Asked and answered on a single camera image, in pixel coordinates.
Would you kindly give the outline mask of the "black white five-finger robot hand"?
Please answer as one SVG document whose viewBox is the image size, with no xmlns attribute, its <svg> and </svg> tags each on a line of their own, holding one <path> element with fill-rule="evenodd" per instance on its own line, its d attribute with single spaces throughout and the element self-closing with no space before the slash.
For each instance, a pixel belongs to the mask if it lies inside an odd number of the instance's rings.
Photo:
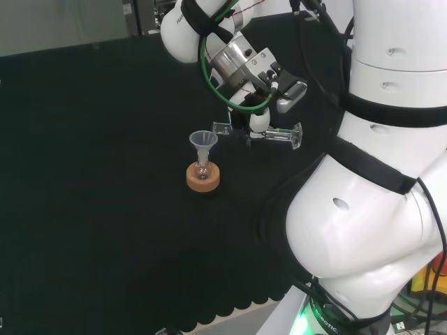
<svg viewBox="0 0 447 335">
<path fill-rule="evenodd" d="M 256 107 L 265 103 L 263 109 L 256 112 L 240 111 L 228 108 L 228 119 L 235 136 L 248 147 L 252 142 L 265 139 L 265 132 L 270 128 L 269 102 L 262 90 L 250 83 L 244 85 L 230 98 L 230 102 L 242 107 Z"/>
</svg>

